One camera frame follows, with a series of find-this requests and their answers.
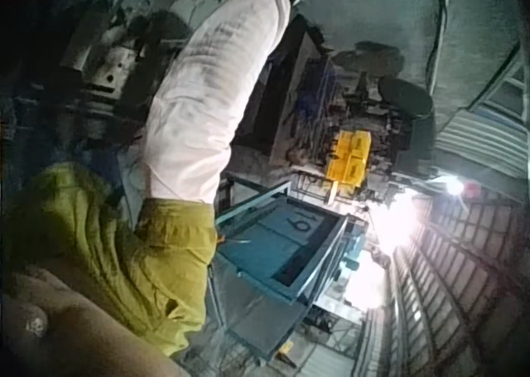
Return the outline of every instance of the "handwritten number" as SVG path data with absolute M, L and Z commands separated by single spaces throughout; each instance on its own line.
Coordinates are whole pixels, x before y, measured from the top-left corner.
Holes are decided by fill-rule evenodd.
M 290 218 L 287 218 L 287 222 L 291 224 L 291 226 L 300 232 L 309 232 L 311 229 L 311 225 L 309 225 L 307 222 L 299 220 L 299 221 L 293 221 Z

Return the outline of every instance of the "metal beam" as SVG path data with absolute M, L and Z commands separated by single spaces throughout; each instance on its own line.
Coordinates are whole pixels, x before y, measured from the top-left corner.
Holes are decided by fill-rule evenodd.
M 392 263 L 392 266 L 390 267 L 393 270 L 393 286 L 394 286 L 394 293 L 396 295 L 396 306 L 397 306 L 397 315 L 396 315 L 396 323 L 397 323 L 397 329 L 399 330 L 398 342 L 397 342 L 397 355 L 398 355 L 398 362 L 401 362 L 401 367 L 399 368 L 399 376 L 402 375 L 410 375 L 410 371 L 408 369 L 408 334 L 405 325 L 403 324 L 403 318 L 405 317 L 405 307 L 403 306 L 403 296 L 401 293 L 401 282 L 399 281 L 399 275 L 398 275 L 398 267 L 396 265 L 396 259 L 394 257 L 394 262 Z
M 434 267 L 431 260 L 425 255 L 419 243 L 417 241 L 413 241 L 413 243 L 416 247 L 417 252 L 420 254 L 420 257 L 426 263 L 427 267 L 429 268 L 429 271 L 434 275 L 436 282 L 446 295 L 447 300 L 449 300 L 451 309 L 455 313 L 456 318 L 460 323 L 460 328 L 464 332 L 465 339 L 470 345 L 471 353 L 473 355 L 475 363 L 477 364 L 481 372 L 481 375 L 489 375 L 488 371 L 483 367 L 484 357 L 482 356 L 482 349 L 480 348 L 478 341 L 473 336 L 473 331 L 470 329 L 469 321 L 467 320 L 467 317 L 465 316 L 460 304 L 458 303 L 458 301 L 456 301 L 456 298 L 447 286 L 446 281 L 441 277 L 440 273 Z
M 429 350 L 429 356 L 430 356 L 430 361 L 431 361 L 427 364 L 433 365 L 433 362 L 436 359 L 436 347 L 435 347 L 434 337 L 432 336 L 431 326 L 429 326 L 429 323 L 428 323 L 428 317 L 426 314 L 426 310 L 425 310 L 425 307 L 423 306 L 422 296 L 420 294 L 420 290 L 418 289 L 416 278 L 414 277 L 414 274 L 412 273 L 410 265 L 408 264 L 407 256 L 402 253 L 403 250 L 400 247 L 397 248 L 397 251 L 401 253 L 400 255 L 403 261 L 403 265 L 405 267 L 405 270 L 407 271 L 408 276 L 411 279 L 412 290 L 418 302 L 418 309 L 421 315 L 423 330 L 427 337 L 427 348 Z M 438 373 L 436 372 L 436 369 L 432 370 L 432 373 L 434 375 L 438 375 Z
M 264 186 L 260 186 L 259 184 L 255 184 L 251 181 L 247 181 L 247 180 L 244 180 L 238 177 L 231 176 L 228 179 L 238 184 L 254 189 L 255 191 L 260 191 L 264 188 Z M 239 213 L 246 211 L 256 205 L 259 205 L 262 201 L 268 199 L 269 197 L 273 197 L 278 193 L 283 192 L 285 195 L 287 195 L 290 189 L 291 189 L 290 181 L 284 181 L 276 186 L 273 186 L 271 189 L 265 192 L 258 193 L 257 195 L 251 197 L 250 199 L 247 199 L 246 201 L 242 203 L 238 203 L 237 205 L 230 207 L 228 210 L 226 210 L 224 213 L 222 213 L 215 219 L 215 224 L 220 225 L 226 220 L 229 220 L 235 217 L 236 215 L 238 215 Z
M 447 243 L 454 249 L 463 253 L 467 258 L 473 260 L 482 269 L 484 269 L 489 276 L 496 278 L 499 285 L 509 290 L 516 297 L 523 301 L 525 309 L 530 310 L 530 293 L 527 288 L 530 287 L 529 279 L 515 272 L 511 268 L 500 263 L 497 259 L 488 256 L 482 249 L 476 247 L 469 240 L 465 240 L 449 234 L 439 225 L 430 222 L 422 221 L 423 224 L 430 230 L 433 230 L 447 240 Z

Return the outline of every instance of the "gray metal panel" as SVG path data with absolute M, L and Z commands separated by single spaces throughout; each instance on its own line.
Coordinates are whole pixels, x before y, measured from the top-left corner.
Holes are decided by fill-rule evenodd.
M 460 111 L 438 134 L 436 148 L 515 178 L 524 179 L 528 174 L 525 129 L 500 123 L 488 114 Z
M 325 346 L 318 345 L 300 371 L 301 377 L 350 377 L 354 360 Z
M 484 92 L 469 106 L 455 113 L 436 138 L 435 165 L 448 172 L 476 180 L 496 191 L 512 191 L 509 179 L 528 179 L 528 117 L 523 112 L 523 68 L 518 50 L 495 75 Z M 448 163 L 446 154 L 463 162 Z M 462 165 L 472 164 L 462 173 Z M 526 196 L 525 189 L 519 191 Z
M 403 362 L 408 375 L 527 370 L 528 203 L 483 190 L 463 202 L 441 195 L 417 200 L 416 206 L 422 227 L 394 254 L 400 290 L 393 289 L 389 307 L 388 356 L 397 370 L 389 375 L 399 375 Z M 400 319 L 407 335 L 401 340 Z M 403 342 L 407 347 L 399 350 Z

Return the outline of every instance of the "wire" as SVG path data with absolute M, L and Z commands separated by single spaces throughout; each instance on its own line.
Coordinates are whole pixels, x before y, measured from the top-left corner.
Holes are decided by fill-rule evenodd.
M 434 39 L 434 44 L 431 49 L 431 53 L 427 59 L 425 68 L 425 82 L 426 88 L 429 91 L 429 95 L 434 93 L 436 86 L 436 76 L 438 71 L 438 65 L 440 63 L 441 55 L 441 43 L 443 41 L 443 35 L 447 29 L 448 22 L 448 0 L 438 0 L 438 13 L 437 16 L 437 30 Z

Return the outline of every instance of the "yellow machine part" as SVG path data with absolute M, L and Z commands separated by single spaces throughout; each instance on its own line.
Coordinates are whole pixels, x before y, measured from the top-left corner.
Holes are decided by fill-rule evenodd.
M 366 173 L 372 137 L 368 131 L 340 130 L 325 177 L 341 184 L 359 187 Z

